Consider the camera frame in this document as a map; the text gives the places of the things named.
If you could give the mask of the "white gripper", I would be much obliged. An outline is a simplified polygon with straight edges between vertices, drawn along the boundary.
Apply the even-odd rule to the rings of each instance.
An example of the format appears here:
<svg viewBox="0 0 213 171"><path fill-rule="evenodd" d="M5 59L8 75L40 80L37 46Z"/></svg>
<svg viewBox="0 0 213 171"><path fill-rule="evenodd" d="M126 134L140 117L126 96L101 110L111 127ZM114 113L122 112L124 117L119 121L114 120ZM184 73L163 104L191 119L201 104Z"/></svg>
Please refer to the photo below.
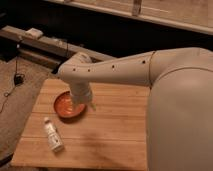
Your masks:
<svg viewBox="0 0 213 171"><path fill-rule="evenodd" d="M74 104L88 104L89 107L96 111L96 106L92 103L92 90L87 82L83 83L71 83L70 84L70 95Z"/></svg>

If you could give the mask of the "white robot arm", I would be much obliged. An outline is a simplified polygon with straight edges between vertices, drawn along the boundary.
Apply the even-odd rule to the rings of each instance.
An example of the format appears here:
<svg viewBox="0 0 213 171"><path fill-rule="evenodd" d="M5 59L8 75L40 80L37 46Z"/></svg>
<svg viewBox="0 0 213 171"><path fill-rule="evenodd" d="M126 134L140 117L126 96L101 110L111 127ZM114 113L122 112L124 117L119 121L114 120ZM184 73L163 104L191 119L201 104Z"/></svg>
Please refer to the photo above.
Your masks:
<svg viewBox="0 0 213 171"><path fill-rule="evenodd" d="M78 52L58 76L77 104L92 101L92 82L149 87L148 171L213 171L213 51L157 50L98 63Z"/></svg>

